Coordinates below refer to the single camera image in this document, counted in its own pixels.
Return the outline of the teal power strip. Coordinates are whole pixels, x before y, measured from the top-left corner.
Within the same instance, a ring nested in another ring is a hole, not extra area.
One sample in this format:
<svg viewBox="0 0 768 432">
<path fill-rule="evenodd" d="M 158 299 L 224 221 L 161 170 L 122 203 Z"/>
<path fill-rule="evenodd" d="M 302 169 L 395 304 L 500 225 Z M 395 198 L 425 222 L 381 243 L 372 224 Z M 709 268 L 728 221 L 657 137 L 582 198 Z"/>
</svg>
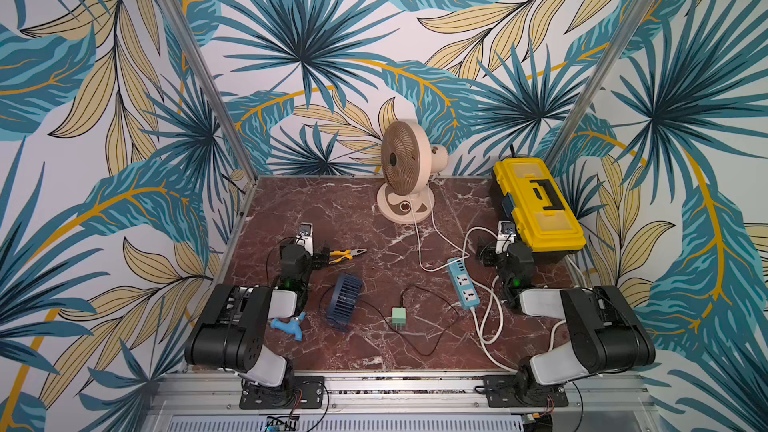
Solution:
<svg viewBox="0 0 768 432">
<path fill-rule="evenodd" d="M 480 304 L 480 299 L 464 260 L 451 261 L 448 264 L 448 272 L 461 307 L 464 310 L 475 309 Z"/>
</svg>

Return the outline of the green power adapter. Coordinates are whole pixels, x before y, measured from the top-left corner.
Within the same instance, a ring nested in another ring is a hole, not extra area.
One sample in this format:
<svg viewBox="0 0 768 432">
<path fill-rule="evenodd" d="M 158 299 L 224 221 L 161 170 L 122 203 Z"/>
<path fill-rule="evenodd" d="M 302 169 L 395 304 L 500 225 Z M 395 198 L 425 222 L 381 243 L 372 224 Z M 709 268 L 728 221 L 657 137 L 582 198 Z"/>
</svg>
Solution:
<svg viewBox="0 0 768 432">
<path fill-rule="evenodd" d="M 403 330 L 407 324 L 407 311 L 404 307 L 393 307 L 391 309 L 390 325 L 395 330 Z"/>
</svg>

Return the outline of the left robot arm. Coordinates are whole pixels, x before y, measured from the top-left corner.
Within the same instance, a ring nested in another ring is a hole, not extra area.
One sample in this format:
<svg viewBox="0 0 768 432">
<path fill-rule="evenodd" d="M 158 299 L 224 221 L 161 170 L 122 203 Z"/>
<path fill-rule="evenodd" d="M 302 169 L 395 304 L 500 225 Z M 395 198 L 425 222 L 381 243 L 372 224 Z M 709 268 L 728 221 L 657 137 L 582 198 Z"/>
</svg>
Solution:
<svg viewBox="0 0 768 432">
<path fill-rule="evenodd" d="M 330 254 L 327 246 L 311 254 L 303 245 L 288 244 L 280 251 L 281 273 L 274 285 L 217 285 L 187 339 L 185 361 L 232 372 L 257 387 L 291 390 L 292 363 L 265 344 L 267 325 L 301 315 L 311 275 L 329 265 Z"/>
</svg>

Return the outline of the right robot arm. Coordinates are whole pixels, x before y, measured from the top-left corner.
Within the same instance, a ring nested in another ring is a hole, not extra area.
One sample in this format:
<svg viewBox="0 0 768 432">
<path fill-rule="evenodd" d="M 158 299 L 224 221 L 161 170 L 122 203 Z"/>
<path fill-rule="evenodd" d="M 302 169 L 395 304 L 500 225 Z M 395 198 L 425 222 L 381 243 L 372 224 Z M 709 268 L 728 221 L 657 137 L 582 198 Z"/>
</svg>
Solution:
<svg viewBox="0 0 768 432">
<path fill-rule="evenodd" d="M 500 251 L 482 244 L 476 257 L 496 269 L 512 312 L 556 319 L 568 330 L 566 343 L 526 358 L 516 368 L 513 388 L 518 394 L 655 362 L 653 341 L 617 287 L 537 288 L 531 283 L 533 251 L 523 242 Z"/>
</svg>

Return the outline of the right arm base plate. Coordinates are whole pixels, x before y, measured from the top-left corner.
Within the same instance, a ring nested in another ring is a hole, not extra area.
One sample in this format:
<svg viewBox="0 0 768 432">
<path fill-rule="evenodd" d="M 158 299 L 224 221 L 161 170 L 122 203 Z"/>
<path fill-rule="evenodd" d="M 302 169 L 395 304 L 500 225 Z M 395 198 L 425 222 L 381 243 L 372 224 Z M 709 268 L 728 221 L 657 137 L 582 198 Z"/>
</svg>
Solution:
<svg viewBox="0 0 768 432">
<path fill-rule="evenodd" d="M 474 391 L 486 398 L 490 408 L 551 410 L 568 405 L 563 386 L 542 386 L 514 375 L 485 375 Z"/>
</svg>

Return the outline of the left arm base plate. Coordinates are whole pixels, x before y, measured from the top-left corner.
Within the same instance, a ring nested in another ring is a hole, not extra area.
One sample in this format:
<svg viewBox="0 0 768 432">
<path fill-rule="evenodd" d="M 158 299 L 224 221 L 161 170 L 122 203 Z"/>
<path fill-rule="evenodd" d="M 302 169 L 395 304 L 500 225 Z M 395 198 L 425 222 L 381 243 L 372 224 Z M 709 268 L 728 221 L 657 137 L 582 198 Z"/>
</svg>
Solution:
<svg viewBox="0 0 768 432">
<path fill-rule="evenodd" d="M 317 410 L 324 406 L 325 378 L 319 375 L 287 377 L 277 387 L 241 380 L 241 410 Z"/>
</svg>

